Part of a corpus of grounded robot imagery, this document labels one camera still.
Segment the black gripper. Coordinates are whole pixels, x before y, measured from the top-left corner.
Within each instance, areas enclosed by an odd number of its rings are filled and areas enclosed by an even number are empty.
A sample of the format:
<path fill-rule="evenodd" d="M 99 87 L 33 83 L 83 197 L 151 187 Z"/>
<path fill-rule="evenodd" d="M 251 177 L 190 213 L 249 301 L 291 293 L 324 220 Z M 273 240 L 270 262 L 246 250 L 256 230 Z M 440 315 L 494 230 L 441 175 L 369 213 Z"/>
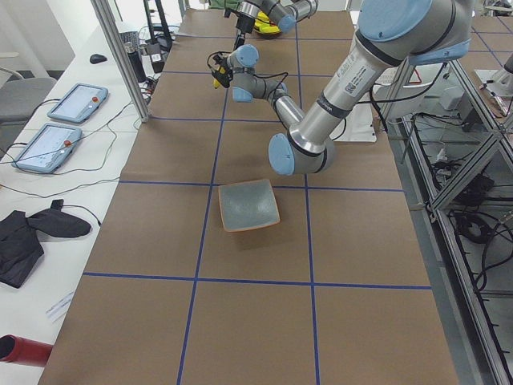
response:
<path fill-rule="evenodd" d="M 255 19 L 245 15 L 238 14 L 236 22 L 236 39 L 234 47 L 239 48 L 245 44 L 246 34 L 251 34 L 254 27 Z"/>
<path fill-rule="evenodd" d="M 223 66 L 218 71 L 214 71 L 214 78 L 217 78 L 223 88 L 229 88 L 232 81 L 232 69 L 228 64 L 228 57 L 225 56 Z"/>

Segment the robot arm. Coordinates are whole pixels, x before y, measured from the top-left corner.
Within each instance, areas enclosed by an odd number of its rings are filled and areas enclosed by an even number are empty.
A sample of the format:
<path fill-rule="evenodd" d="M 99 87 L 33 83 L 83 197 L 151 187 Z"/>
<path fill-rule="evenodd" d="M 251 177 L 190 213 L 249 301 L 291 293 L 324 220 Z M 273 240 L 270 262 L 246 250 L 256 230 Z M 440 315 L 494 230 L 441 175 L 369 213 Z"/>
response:
<path fill-rule="evenodd" d="M 318 1 L 292 1 L 285 6 L 276 0 L 232 1 L 232 5 L 224 2 L 223 7 L 226 18 L 230 14 L 235 14 L 237 17 L 233 47 L 235 50 L 245 44 L 245 36 L 252 33 L 260 12 L 267 15 L 269 21 L 274 23 L 281 32 L 287 33 L 298 22 L 312 17 L 317 12 Z"/>
<path fill-rule="evenodd" d="M 364 1 L 349 54 L 315 103 L 303 112 L 282 82 L 255 72 L 257 49 L 245 42 L 263 12 L 286 33 L 313 16 L 316 1 L 239 1 L 225 6 L 235 14 L 233 52 L 217 59 L 212 74 L 239 103 L 264 99 L 286 131 L 269 142 L 269 163 L 279 175 L 318 173 L 333 161 L 331 133 L 352 111 L 387 68 L 404 60 L 417 66 L 462 58 L 471 42 L 473 1 Z"/>

